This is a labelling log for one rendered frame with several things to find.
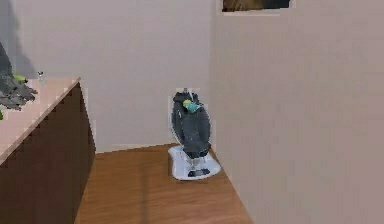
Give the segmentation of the framed dark picture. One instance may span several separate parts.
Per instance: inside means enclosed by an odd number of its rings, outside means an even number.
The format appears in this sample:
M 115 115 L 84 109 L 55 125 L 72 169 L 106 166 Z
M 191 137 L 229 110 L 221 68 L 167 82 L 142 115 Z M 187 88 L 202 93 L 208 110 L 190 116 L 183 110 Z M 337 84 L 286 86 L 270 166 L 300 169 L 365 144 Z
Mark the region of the framed dark picture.
M 288 8 L 291 0 L 223 0 L 223 12 Z

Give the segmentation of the dark brown cabinet pink top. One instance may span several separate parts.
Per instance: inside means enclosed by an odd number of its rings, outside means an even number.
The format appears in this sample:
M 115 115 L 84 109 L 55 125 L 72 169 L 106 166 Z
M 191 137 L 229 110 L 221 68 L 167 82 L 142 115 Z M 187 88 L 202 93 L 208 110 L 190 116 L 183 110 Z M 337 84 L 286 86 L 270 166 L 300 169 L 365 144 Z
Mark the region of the dark brown cabinet pink top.
M 0 123 L 0 224 L 74 224 L 95 156 L 80 80 L 52 79 Z

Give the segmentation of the grey crumpled cloth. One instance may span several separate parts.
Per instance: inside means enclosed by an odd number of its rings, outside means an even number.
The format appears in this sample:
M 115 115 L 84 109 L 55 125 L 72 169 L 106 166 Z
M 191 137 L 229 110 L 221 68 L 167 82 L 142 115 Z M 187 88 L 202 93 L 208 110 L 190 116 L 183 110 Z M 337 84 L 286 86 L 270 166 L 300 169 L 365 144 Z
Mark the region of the grey crumpled cloth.
M 13 77 L 12 64 L 0 42 L 0 105 L 7 109 L 21 110 L 28 101 L 34 101 L 37 90 Z

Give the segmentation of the grey baby swing white base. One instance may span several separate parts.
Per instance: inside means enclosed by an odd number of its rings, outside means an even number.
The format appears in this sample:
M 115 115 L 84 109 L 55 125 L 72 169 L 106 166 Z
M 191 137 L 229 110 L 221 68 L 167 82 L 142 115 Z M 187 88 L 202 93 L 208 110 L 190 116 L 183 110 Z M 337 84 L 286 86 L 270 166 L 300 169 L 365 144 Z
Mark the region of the grey baby swing white base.
M 209 114 L 191 89 L 185 88 L 173 97 L 171 130 L 178 142 L 168 149 L 172 176 L 176 180 L 201 180 L 221 171 L 221 165 L 210 154 Z

